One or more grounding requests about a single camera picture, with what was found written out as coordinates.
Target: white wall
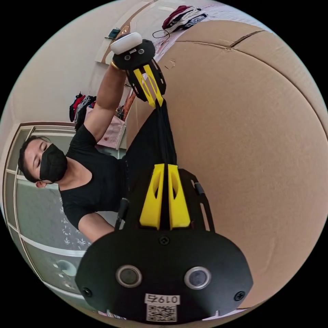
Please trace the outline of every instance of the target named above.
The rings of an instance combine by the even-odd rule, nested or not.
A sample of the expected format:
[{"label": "white wall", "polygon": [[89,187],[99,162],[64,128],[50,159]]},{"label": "white wall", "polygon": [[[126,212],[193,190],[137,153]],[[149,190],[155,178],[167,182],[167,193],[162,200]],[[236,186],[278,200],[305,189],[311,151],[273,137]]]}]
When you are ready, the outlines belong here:
[{"label": "white wall", "polygon": [[69,122],[69,106],[80,91],[95,96],[107,65],[95,57],[106,35],[141,0],[119,0],[63,27],[33,56],[13,91],[18,122]]}]

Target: floral pattern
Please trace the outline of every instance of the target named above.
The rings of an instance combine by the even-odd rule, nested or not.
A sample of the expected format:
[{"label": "floral pattern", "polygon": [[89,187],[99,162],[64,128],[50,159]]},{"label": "floral pattern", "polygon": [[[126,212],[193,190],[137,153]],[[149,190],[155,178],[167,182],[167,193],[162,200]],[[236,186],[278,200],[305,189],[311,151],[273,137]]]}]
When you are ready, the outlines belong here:
[{"label": "floral pattern", "polygon": [[91,242],[69,223],[64,214],[62,198],[60,197],[59,200],[61,203],[60,213],[63,214],[61,218],[61,231],[64,235],[65,245],[75,246],[74,248],[78,248],[78,250],[86,250],[91,245]]}]

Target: screw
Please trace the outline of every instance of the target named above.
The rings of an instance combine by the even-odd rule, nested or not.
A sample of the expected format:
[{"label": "screw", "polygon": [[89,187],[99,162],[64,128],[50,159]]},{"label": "screw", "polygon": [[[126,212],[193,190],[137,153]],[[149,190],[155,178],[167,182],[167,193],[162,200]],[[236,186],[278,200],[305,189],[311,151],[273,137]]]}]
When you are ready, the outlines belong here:
[{"label": "screw", "polygon": [[86,297],[91,297],[92,296],[92,293],[91,293],[91,290],[86,288],[86,287],[83,287],[82,288],[82,293],[84,294],[84,296]]},{"label": "screw", "polygon": [[158,239],[159,243],[163,246],[166,246],[170,243],[170,239],[169,237],[166,237],[166,236],[162,236]]},{"label": "screw", "polygon": [[235,295],[234,299],[235,299],[235,301],[238,302],[238,301],[242,300],[244,297],[245,297],[245,292],[244,292],[244,291],[239,291],[239,292]]}]

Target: cable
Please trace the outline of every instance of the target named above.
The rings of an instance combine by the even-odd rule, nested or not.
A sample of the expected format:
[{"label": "cable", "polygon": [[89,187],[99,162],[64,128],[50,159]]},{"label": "cable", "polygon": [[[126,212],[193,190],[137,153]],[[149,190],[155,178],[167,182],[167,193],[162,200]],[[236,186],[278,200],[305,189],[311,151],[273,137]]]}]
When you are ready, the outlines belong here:
[{"label": "cable", "polygon": [[[155,33],[157,33],[157,32],[161,32],[161,31],[164,31],[164,32],[166,32],[167,34],[166,35],[163,35],[163,36],[161,36],[161,37],[156,37],[156,36],[154,36],[154,34]],[[169,38],[170,38],[170,33],[169,33],[169,31],[167,31],[167,30],[158,30],[158,31],[155,31],[153,34],[153,38],[154,39],[161,39],[161,38],[164,38],[164,37],[166,37],[167,36],[167,38],[163,41],[163,43],[160,45],[160,46],[162,46]]]}]

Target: ear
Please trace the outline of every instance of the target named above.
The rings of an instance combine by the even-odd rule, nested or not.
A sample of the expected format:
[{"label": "ear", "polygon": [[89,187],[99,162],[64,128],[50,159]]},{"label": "ear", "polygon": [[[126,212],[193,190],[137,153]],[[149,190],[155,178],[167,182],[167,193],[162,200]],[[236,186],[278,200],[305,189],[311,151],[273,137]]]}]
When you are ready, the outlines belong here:
[{"label": "ear", "polygon": [[44,188],[47,184],[43,181],[37,181],[35,185],[37,188]]}]

